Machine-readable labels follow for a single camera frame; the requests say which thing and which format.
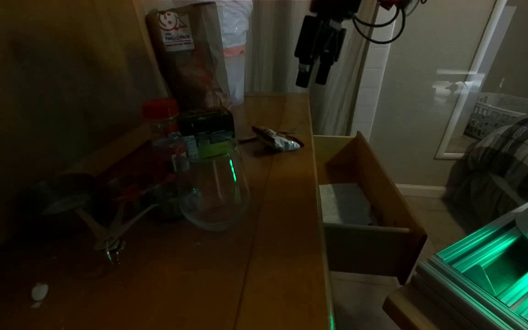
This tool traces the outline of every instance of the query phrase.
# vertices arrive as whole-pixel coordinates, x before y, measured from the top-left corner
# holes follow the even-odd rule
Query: bottle
[[[180,217],[178,173],[187,166],[187,148],[178,129],[178,104],[174,98],[152,98],[141,113],[152,129],[152,155],[143,168],[150,177],[145,203],[158,203],[163,217]]]

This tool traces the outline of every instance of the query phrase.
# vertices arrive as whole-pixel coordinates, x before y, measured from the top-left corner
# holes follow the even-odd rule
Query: white wall
[[[451,161],[435,159],[457,95],[435,84],[464,80],[495,0],[420,5],[391,45],[370,144],[396,183],[446,184]]]

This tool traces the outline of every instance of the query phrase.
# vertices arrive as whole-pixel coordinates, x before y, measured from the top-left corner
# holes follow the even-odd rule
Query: drawer
[[[317,184],[356,183],[372,214],[370,225],[325,223],[330,269],[392,274],[405,282],[427,239],[425,228],[361,133],[315,135],[314,140]]]

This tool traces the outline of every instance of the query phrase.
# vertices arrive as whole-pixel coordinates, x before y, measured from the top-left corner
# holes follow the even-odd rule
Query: plaid blanket
[[[528,199],[528,117],[501,126],[466,151],[469,170],[488,170]]]

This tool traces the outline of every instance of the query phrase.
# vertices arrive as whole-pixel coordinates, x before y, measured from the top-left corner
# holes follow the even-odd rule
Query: floor
[[[435,254],[477,227],[469,214],[449,206],[442,197],[405,197],[429,236],[420,258]],[[398,287],[396,278],[334,271],[330,282],[337,330],[398,327],[381,309],[385,296]]]

